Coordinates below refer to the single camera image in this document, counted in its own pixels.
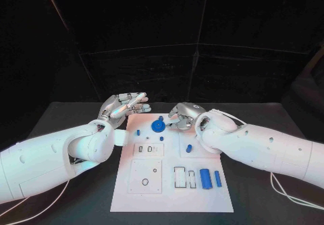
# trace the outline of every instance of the white board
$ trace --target white board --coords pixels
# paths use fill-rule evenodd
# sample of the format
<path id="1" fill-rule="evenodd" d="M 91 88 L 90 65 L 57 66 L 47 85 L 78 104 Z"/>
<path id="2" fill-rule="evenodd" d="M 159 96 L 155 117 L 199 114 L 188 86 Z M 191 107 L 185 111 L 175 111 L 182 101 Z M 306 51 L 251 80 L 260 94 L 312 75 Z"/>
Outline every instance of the white board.
<path id="1" fill-rule="evenodd" d="M 111 212 L 234 212 L 221 155 L 205 151 L 195 139 L 194 130 L 182 132 L 166 129 L 156 133 L 152 123 L 160 115 L 166 124 L 178 121 L 178 117 L 170 119 L 166 113 L 134 114 L 129 117 L 130 140 L 122 151 Z M 163 143 L 163 154 L 134 154 L 136 144 L 156 143 Z M 189 144 L 194 146 L 191 153 L 186 152 Z M 185 167 L 188 185 L 182 188 L 175 187 L 175 167 Z M 214 188 L 209 190 L 202 187 L 201 169 L 211 171 Z M 195 172 L 196 188 L 191 188 L 189 171 Z M 217 186 L 215 171 L 219 171 L 222 187 Z"/>

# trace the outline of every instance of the robotic hand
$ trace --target robotic hand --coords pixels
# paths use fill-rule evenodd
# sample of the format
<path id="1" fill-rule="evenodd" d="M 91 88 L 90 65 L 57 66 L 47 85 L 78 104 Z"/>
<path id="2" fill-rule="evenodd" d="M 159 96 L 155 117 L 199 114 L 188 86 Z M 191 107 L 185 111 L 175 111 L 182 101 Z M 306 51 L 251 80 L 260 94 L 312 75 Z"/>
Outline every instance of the robotic hand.
<path id="1" fill-rule="evenodd" d="M 0 153 L 0 203 L 34 196 L 104 162 L 129 133 L 126 115 L 150 112 L 146 93 L 113 95 L 87 125 L 18 143 Z"/>
<path id="2" fill-rule="evenodd" d="M 169 117 L 176 113 L 181 122 L 169 124 L 169 127 L 185 130 L 195 125 L 196 138 L 209 152 L 225 152 L 244 164 L 290 175 L 324 188 L 324 144 L 247 124 L 219 110 L 205 112 L 192 103 L 179 103 Z M 232 118 L 244 125 L 238 126 Z"/>

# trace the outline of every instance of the dark gray table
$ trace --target dark gray table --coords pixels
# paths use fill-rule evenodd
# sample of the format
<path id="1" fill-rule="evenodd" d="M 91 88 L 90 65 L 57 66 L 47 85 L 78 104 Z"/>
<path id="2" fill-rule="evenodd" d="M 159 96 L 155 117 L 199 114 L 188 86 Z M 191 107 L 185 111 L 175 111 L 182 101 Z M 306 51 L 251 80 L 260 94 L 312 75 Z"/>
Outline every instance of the dark gray table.
<path id="1" fill-rule="evenodd" d="M 153 113 L 169 113 L 176 104 L 153 103 Z M 199 104 L 206 110 L 219 109 L 247 123 L 277 129 L 297 137 L 303 133 L 281 104 Z M 54 102 L 35 126 L 31 138 L 87 124 L 97 118 L 101 103 Z M 271 187 L 270 172 L 254 169 L 222 154 L 222 165 L 235 213 L 146 213 L 110 212 L 122 147 L 110 159 L 71 180 L 67 191 L 51 209 L 25 224 L 322 224 L 324 212 L 293 203 Z M 289 194 L 324 205 L 324 190 L 284 175 L 277 176 Z M 3 218 L 0 224 L 25 219 L 52 203 L 64 186 L 34 196 Z M 0 205 L 5 211 L 16 202 Z"/>

